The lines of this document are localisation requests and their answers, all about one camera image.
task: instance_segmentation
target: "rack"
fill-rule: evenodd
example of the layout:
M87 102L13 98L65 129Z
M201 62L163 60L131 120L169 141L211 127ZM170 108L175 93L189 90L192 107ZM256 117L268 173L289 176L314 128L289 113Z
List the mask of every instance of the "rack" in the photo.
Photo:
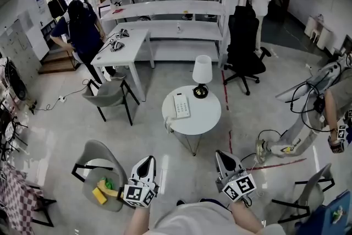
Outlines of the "rack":
M167 0L124 6L111 4L110 11L101 20L114 21L124 19L127 21L131 17L144 15L151 17L160 14L218 15L216 23L195 20L183 21L180 19L129 21L118 25L124 29L148 29L151 38L158 39L151 42L154 57L157 61L194 61L198 55L206 54L213 61L219 61L220 65L226 45L226 36L228 35L228 15L223 4L224 0L221 0L221 2ZM149 60L149 57L148 55L140 54L136 59Z
M218 24L207 21L132 21L119 26L122 29L149 29L150 38L222 40Z
M169 1L153 1L142 2L136 4L128 4L124 6L112 6L112 9L106 13L101 20L110 21L124 19L129 17L140 17L144 15L157 14L209 14L224 15L224 6L216 1L200 1L200 0L169 0Z

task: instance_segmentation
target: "white telephone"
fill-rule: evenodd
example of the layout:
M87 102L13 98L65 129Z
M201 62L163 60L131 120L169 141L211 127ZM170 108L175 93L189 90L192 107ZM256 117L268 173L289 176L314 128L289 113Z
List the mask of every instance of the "white telephone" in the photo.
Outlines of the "white telephone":
M170 133L170 124L172 120L188 118L191 116L191 113L186 95L177 93L176 95L168 95L167 99L168 116L165 117L164 125L167 133Z

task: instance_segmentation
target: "white round table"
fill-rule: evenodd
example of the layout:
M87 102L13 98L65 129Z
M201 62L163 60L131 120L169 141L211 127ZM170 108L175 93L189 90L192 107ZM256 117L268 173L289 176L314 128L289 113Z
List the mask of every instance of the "white round table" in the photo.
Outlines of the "white round table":
M209 91L207 97L199 99L193 95L194 88L196 88L195 85L182 86L168 94L168 96L173 96L181 93L187 97L190 117L172 120L170 124L171 129L186 136L187 142L187 135L202 135L208 132L218 123L221 116L221 105L215 94ZM169 97L166 97L163 102L162 114L164 119L170 115L170 107L174 107L173 104L170 105L170 101L173 101L173 99L170 100ZM188 142L194 156L196 155L200 140L201 136L194 152Z

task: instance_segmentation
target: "table lamp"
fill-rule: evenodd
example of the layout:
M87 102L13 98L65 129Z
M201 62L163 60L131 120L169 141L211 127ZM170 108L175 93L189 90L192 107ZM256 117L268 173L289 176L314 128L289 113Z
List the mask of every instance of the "table lamp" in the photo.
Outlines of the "table lamp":
M206 55L200 55L196 58L193 69L193 80L199 85L193 90L195 97L203 99L208 95L208 87L205 85L211 82L213 78L211 58Z

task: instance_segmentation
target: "lamp shade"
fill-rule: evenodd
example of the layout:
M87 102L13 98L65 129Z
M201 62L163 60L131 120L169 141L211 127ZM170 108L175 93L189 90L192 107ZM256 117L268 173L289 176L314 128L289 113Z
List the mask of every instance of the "lamp shade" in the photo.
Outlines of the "lamp shade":
M196 58L192 78L196 83L200 84L211 82L213 79L213 71L211 58L209 56L200 55Z

